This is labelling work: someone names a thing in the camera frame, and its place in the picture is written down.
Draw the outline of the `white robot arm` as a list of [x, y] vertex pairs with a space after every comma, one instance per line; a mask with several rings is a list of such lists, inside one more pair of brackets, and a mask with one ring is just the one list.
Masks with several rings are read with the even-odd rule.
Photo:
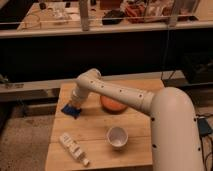
[[153, 171], [204, 171], [198, 120], [190, 97], [175, 87], [153, 93], [105, 82], [93, 68], [75, 79], [62, 112], [77, 117], [91, 93], [107, 96], [151, 119]]

